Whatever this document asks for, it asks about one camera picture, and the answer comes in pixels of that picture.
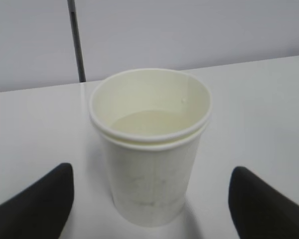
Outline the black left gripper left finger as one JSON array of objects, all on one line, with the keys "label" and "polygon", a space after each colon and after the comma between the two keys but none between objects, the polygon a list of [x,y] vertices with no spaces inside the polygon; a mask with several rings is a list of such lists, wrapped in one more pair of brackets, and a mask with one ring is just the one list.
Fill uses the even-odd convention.
[{"label": "black left gripper left finger", "polygon": [[74,202],[70,163],[61,163],[0,205],[0,239],[57,239]]}]

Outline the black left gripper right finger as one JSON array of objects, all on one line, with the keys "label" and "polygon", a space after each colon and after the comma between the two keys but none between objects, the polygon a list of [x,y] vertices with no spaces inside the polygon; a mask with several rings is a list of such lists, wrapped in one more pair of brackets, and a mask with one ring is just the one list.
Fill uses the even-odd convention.
[{"label": "black left gripper right finger", "polygon": [[246,167],[232,171],[229,210],[241,239],[299,239],[299,205]]}]

